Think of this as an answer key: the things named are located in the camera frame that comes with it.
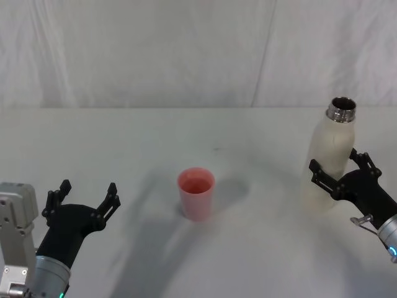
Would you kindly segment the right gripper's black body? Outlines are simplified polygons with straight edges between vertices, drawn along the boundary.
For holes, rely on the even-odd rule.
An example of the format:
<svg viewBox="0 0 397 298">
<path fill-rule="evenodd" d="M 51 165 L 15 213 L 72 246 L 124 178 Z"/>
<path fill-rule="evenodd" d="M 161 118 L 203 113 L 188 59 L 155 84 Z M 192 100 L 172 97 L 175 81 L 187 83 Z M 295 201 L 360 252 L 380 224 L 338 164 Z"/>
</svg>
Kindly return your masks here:
<svg viewBox="0 0 397 298">
<path fill-rule="evenodd" d="M 379 185 L 381 171 L 357 169 L 338 180 L 336 200 L 353 203 L 363 215 L 372 215 L 376 230 L 396 215 L 396 201 Z"/>
</svg>

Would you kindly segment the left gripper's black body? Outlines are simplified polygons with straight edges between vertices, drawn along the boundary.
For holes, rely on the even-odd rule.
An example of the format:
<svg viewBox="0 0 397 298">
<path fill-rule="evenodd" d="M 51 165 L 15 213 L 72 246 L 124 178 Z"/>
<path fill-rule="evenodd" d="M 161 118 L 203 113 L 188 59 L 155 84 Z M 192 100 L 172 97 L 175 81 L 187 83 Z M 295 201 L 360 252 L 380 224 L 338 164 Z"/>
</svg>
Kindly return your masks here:
<svg viewBox="0 0 397 298">
<path fill-rule="evenodd" d="M 84 239 L 91 233 L 105 229 L 105 218 L 98 210 L 79 204 L 60 205 L 42 211 L 48 231 L 36 255 L 57 260 L 67 268 L 72 265 Z"/>
</svg>

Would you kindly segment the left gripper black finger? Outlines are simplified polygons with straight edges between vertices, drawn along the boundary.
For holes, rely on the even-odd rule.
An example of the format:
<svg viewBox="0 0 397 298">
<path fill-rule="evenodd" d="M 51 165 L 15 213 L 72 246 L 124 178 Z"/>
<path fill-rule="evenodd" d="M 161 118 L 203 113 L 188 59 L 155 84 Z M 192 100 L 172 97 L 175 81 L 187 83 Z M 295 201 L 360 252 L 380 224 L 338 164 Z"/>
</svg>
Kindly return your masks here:
<svg viewBox="0 0 397 298">
<path fill-rule="evenodd" d="M 64 201 L 65 197 L 69 194 L 71 188 L 72 186 L 70 181 L 68 179 L 64 179 L 59 189 L 55 191 L 48 191 L 46 206 L 42 210 L 42 216 L 50 217 L 52 214 L 54 214 L 61 206 L 61 203 Z"/>
<path fill-rule="evenodd" d="M 96 227 L 105 227 L 108 219 L 121 206 L 120 198 L 115 183 L 110 183 L 105 199 L 97 209 L 91 214 L 93 223 Z"/>
</svg>

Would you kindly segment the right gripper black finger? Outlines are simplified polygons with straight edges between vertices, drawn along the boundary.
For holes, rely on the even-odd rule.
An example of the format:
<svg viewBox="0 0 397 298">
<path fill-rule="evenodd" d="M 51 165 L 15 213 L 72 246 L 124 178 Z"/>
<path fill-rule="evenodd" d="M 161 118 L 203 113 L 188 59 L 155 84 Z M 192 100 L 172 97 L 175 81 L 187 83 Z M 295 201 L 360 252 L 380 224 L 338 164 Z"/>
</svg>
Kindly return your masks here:
<svg viewBox="0 0 397 298">
<path fill-rule="evenodd" d="M 312 183 L 326 191 L 335 201 L 341 201 L 344 198 L 342 177 L 339 179 L 333 178 L 322 169 L 315 159 L 310 161 L 309 169 L 312 172 Z"/>
<path fill-rule="evenodd" d="M 360 170 L 375 179 L 378 179 L 382 175 L 381 170 L 375 166 L 367 152 L 359 153 L 355 148 L 353 148 L 349 159 L 352 160 Z"/>
</svg>

